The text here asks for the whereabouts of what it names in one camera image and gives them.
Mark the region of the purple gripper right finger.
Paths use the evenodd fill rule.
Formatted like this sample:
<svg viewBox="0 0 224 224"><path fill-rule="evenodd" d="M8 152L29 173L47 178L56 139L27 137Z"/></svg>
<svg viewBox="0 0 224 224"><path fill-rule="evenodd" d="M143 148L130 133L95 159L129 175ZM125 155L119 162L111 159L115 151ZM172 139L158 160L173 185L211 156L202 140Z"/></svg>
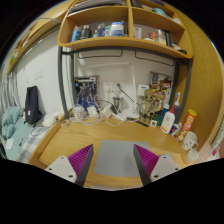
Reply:
<svg viewBox="0 0 224 224"><path fill-rule="evenodd" d="M157 156L139 145L134 145L133 155L143 185L180 170L180 167L169 156Z"/></svg>

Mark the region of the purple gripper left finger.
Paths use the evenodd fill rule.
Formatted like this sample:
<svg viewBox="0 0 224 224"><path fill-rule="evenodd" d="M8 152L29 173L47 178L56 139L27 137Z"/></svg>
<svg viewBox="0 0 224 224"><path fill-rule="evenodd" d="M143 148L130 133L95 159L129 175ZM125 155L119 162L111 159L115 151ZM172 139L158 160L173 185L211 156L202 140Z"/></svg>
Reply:
<svg viewBox="0 0 224 224"><path fill-rule="evenodd" d="M83 186L93 155L93 145L88 145L68 157L59 156L46 168L46 171L78 186Z"/></svg>

